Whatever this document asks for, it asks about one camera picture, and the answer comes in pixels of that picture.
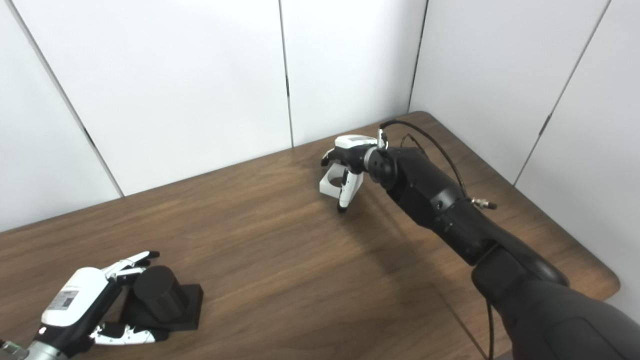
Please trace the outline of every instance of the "black cylinder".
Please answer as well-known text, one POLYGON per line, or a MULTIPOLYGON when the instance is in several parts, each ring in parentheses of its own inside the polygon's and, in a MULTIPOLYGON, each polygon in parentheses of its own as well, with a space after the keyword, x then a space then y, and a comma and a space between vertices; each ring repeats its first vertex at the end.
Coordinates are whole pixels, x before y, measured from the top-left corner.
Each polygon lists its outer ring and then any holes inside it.
POLYGON ((182 316, 189 302, 175 275, 166 266, 153 266, 140 274, 133 292, 160 322, 182 316))

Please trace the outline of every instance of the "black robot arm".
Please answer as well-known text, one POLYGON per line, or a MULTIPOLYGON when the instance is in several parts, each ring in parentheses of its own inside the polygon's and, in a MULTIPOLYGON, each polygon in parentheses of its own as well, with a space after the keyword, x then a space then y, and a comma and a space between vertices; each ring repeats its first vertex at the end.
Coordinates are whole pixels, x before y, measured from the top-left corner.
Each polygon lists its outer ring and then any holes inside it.
POLYGON ((475 268, 472 281, 498 311, 515 360, 640 359, 640 326, 568 279, 484 216, 460 185, 416 148, 370 147, 365 171, 416 224, 475 268))

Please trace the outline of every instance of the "metal connector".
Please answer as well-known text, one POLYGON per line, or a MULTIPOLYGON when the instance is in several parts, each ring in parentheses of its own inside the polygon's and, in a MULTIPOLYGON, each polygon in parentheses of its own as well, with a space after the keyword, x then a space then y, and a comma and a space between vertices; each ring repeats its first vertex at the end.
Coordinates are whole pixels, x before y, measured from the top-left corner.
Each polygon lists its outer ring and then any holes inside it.
POLYGON ((494 203, 494 202, 490 202, 486 199, 476 199, 473 198, 471 199, 471 203, 475 206, 477 206, 478 208, 481 209, 491 209, 491 210, 495 210, 498 208, 498 204, 494 203))

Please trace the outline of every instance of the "cable connector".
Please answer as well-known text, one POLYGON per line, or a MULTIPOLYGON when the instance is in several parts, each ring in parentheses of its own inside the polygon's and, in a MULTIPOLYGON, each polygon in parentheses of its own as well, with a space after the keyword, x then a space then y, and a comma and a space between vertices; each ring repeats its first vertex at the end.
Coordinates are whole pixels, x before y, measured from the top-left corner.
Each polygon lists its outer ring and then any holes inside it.
POLYGON ((475 206, 477 206, 478 208, 481 209, 491 209, 491 210, 495 210, 498 208, 498 204, 494 203, 494 202, 490 202, 486 199, 476 199, 473 198, 471 199, 471 203, 475 206))
POLYGON ((386 149, 387 147, 389 147, 389 142, 387 141, 387 134, 382 129, 378 129, 378 148, 386 149))

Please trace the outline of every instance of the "silver metal part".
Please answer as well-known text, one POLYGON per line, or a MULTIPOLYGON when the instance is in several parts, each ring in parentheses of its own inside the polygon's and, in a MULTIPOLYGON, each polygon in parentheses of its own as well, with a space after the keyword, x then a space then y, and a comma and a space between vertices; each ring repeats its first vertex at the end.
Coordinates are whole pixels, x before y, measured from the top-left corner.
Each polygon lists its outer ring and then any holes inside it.
POLYGON ((27 351, 25 360, 67 360, 62 351, 39 341, 32 342, 27 351))
POLYGON ((379 149, 386 149, 389 144, 385 141, 383 134, 385 132, 382 129, 378 129, 378 148, 379 149))
POLYGON ((364 168, 367 169, 367 171, 369 171, 369 158, 371 157, 371 153, 374 152, 377 149, 379 149, 379 148, 377 148, 375 146, 372 146, 364 154, 364 168))
POLYGON ((25 348, 12 341, 5 341, 2 344, 2 350, 17 360, 24 360, 27 358, 27 355, 29 355, 29 352, 25 348))
POLYGON ((473 198, 471 199, 471 203, 481 209, 487 209, 489 208, 489 205, 490 205, 489 200, 486 200, 486 199, 473 198))

